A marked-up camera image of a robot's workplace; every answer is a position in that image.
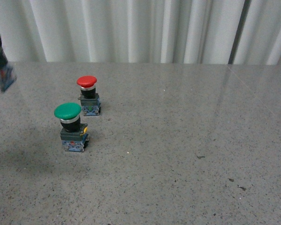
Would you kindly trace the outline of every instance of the green button cap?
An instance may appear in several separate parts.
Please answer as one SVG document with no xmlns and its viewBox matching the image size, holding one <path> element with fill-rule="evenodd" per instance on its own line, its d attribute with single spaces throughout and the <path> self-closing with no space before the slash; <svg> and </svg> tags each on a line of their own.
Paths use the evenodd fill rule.
<svg viewBox="0 0 281 225">
<path fill-rule="evenodd" d="M 70 120 L 81 112 L 81 107 L 77 103 L 64 103 L 54 111 L 54 116 L 62 120 Z"/>
</svg>

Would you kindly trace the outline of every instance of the silver ring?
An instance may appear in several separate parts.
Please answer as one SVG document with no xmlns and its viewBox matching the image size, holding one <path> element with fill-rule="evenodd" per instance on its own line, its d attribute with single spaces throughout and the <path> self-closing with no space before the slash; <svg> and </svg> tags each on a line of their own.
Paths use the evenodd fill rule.
<svg viewBox="0 0 281 225">
<path fill-rule="evenodd" d="M 81 90 L 93 90 L 93 89 L 95 89 L 95 88 L 96 88 L 95 85 L 93 85 L 93 86 L 91 86 L 91 87 L 89 87 L 89 88 L 80 87 Z"/>
<path fill-rule="evenodd" d="M 70 120 L 63 120 L 63 119 L 59 119 L 60 122 L 62 123 L 66 123 L 66 124 L 69 124 L 69 123 L 74 123 L 76 122 L 78 119 L 80 118 L 80 115 L 78 114 L 76 117 L 70 119 Z"/>
</svg>

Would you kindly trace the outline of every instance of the red button cap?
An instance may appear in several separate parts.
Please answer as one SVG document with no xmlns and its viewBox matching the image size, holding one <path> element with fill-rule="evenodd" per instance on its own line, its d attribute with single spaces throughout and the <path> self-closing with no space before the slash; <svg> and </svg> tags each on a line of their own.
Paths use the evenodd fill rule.
<svg viewBox="0 0 281 225">
<path fill-rule="evenodd" d="M 83 88 L 90 88 L 97 82 L 94 76 L 82 76 L 77 80 L 77 84 Z"/>
</svg>

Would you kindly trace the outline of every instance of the white curtain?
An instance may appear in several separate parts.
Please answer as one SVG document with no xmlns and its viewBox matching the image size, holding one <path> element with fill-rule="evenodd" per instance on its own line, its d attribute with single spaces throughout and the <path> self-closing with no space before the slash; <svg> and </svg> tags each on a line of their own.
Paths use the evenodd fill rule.
<svg viewBox="0 0 281 225">
<path fill-rule="evenodd" d="M 0 0 L 9 61 L 227 64 L 244 0 Z M 251 0 L 234 64 L 281 64 L 281 0 Z"/>
</svg>

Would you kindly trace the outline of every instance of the speckled countertop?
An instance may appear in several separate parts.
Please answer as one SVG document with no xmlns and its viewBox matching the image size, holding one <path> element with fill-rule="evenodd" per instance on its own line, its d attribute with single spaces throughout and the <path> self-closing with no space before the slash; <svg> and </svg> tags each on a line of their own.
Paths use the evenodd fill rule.
<svg viewBox="0 0 281 225">
<path fill-rule="evenodd" d="M 281 225 L 281 66 L 16 63 L 0 225 Z M 54 109 L 97 77 L 84 153 Z"/>
</svg>

